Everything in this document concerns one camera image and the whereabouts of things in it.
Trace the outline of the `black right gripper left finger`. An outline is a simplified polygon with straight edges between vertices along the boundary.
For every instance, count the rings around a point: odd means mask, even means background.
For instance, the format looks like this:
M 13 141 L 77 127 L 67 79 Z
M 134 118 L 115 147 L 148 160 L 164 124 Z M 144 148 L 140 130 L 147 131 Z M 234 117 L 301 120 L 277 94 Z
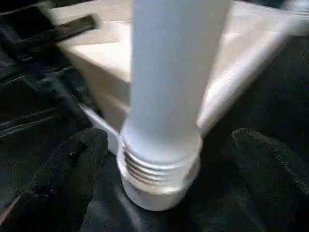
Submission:
M 0 217 L 2 232 L 78 232 L 108 150 L 97 128 L 61 143 Z

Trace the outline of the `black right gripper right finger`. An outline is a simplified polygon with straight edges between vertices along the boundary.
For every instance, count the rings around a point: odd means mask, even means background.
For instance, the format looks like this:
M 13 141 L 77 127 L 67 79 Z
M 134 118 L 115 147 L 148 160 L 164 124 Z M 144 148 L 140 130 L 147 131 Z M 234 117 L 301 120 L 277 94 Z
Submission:
M 232 132 L 234 159 L 271 232 L 309 230 L 309 165 L 286 144 L 253 130 Z

